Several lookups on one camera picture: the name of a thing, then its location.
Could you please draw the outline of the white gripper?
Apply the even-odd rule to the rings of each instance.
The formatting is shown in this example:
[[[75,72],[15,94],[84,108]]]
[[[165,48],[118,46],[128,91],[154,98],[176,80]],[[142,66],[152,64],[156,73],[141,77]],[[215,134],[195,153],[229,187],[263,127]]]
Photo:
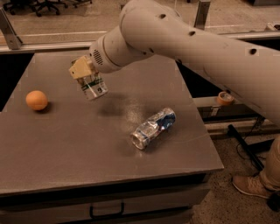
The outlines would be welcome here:
[[[75,80],[93,74],[95,68],[103,74],[113,73],[114,71],[119,71],[121,69],[117,64],[112,62],[106,54],[104,37],[98,38],[89,47],[89,56],[90,58],[87,55],[84,55],[72,62],[72,65],[69,68],[69,73]]]

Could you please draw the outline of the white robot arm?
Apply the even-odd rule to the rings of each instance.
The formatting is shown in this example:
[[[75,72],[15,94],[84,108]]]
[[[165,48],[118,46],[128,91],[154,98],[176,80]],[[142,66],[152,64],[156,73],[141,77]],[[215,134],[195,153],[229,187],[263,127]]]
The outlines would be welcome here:
[[[224,87],[280,125],[279,51],[191,27],[175,10],[154,0],[126,3],[119,25],[98,38],[69,72],[76,80],[112,73],[154,54],[176,60]]]

